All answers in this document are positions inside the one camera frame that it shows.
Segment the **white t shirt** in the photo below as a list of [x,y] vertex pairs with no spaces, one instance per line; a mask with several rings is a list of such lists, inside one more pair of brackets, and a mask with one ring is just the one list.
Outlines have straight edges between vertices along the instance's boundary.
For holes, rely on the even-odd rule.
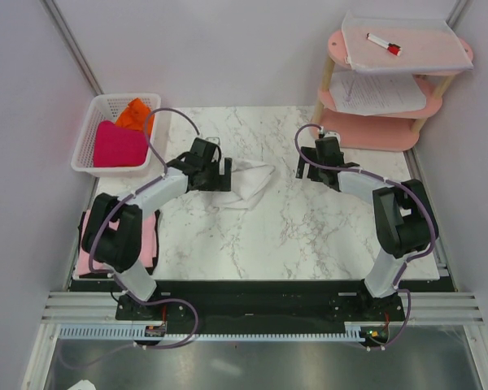
[[252,210],[264,196],[276,168],[265,162],[234,159],[231,190],[214,193],[210,206],[217,209]]

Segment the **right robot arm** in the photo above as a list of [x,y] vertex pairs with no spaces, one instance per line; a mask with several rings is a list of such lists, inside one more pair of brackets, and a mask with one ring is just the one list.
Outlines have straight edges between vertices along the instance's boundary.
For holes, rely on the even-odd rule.
[[376,319],[386,309],[385,297],[395,293],[408,263],[425,255],[438,239],[438,225],[425,186],[420,180],[396,182],[365,171],[344,160],[335,136],[315,140],[313,147],[295,146],[296,177],[352,195],[373,207],[381,246],[373,268],[364,279],[368,292],[356,299],[358,314]]

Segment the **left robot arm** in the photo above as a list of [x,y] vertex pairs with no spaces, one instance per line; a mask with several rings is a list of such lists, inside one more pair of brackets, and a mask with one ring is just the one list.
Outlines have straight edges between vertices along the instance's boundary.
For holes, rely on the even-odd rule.
[[121,287],[134,298],[134,310],[155,319],[162,300],[154,295],[156,282],[139,260],[143,221],[169,201],[191,191],[228,192],[233,160],[223,157],[220,146],[195,138],[190,150],[167,162],[164,173],[125,195],[96,196],[81,238],[81,248],[93,262],[107,266]]

